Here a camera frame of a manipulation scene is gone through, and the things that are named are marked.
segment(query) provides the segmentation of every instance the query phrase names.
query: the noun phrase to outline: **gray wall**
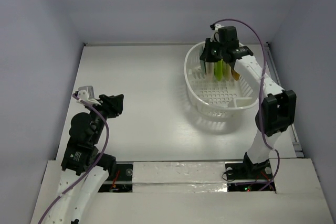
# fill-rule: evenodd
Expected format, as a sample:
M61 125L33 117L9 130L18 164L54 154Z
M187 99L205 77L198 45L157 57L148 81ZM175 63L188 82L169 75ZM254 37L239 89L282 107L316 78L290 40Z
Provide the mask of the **gray wall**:
M336 1L298 0L272 40L282 85L297 93L295 126L336 220Z
M82 43L59 0L0 0L0 219L30 223Z
M224 17L251 24L273 38L294 0L63 0L85 42L200 41ZM237 25L244 42L256 41Z

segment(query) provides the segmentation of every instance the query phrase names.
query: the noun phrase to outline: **dish rack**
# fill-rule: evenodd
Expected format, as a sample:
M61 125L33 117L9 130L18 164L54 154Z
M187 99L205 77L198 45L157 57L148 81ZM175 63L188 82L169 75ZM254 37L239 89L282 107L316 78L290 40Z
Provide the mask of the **dish rack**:
M193 46L184 61L184 78L191 104L203 115L228 118L255 106L258 102L252 88L243 77L238 81L206 80L201 70L200 54L205 42Z

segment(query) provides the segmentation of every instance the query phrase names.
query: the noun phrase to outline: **purple cable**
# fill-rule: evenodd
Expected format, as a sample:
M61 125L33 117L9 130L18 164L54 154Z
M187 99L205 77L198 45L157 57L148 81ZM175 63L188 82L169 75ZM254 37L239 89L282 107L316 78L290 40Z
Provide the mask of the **purple cable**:
M101 159L101 157L103 156L105 149L107 147L107 143L109 141L109 135L110 135L110 129L109 126L105 120L105 118L99 113L98 110L96 110L91 104L83 101L83 100L79 100L79 98L75 95L72 94L72 97L75 98L77 101L80 101L82 104L84 104L86 107L88 107L90 110L92 110L94 113L97 114L97 116L99 116L103 123L105 124L106 127L106 140L103 146L103 149L101 150L101 153L98 155L98 157L96 158L95 162L90 166L90 168L82 175L78 178L78 180L76 180L72 185L70 185L67 189L65 189L61 194L66 194L68 191L70 191L71 189L73 189L79 182L81 182L88 174L89 172L98 164L99 160ZM54 201L49 205L49 207L45 210L45 212L43 213L43 215L41 216L38 224L42 224L44 218L47 216L47 214L49 213L49 211L51 210L51 208L56 204L56 202L61 198L61 196L57 196L56 199L54 199Z
M267 148L269 148L271 151L275 151L276 154L277 154L277 160L278 160L278 164L277 164L277 168L273 174L273 177L268 181L266 182L266 184L261 188L259 189L259 191L262 191L264 190L267 186L269 186L273 181L274 181L274 178L275 176L278 174L278 171L279 171L279 167L280 167L280 154L278 152L278 150L272 148L266 141L266 137L265 137L265 134L264 134L264 124L263 124L263 117L262 117L262 112L261 112L261 103L263 101L263 86L264 86L264 78L265 78L265 72L266 72L266 53L265 53L265 50L264 50L264 45L262 44L261 42L261 39L259 37L259 35L257 34L257 32L252 28L250 27L247 23L239 20L239 19L234 19L234 18L224 18L224 19L220 19L218 21L216 21L215 23L213 23L213 25L216 25L218 24L219 22L223 22L223 21L234 21L234 22L238 22L238 23L241 23L245 26L247 26L255 35L256 37L258 38L258 41L261 45L261 48L263 50L263 57L264 57L264 62L263 62L263 67L262 67L262 73L261 73L261 81L260 81L260 90L259 90L259 124L260 124L260 131L261 131L261 135L262 135L262 139L264 140L264 144L267 146ZM264 182L254 182L254 183L251 183L251 184L263 184ZM236 185L246 185L244 183L236 183Z

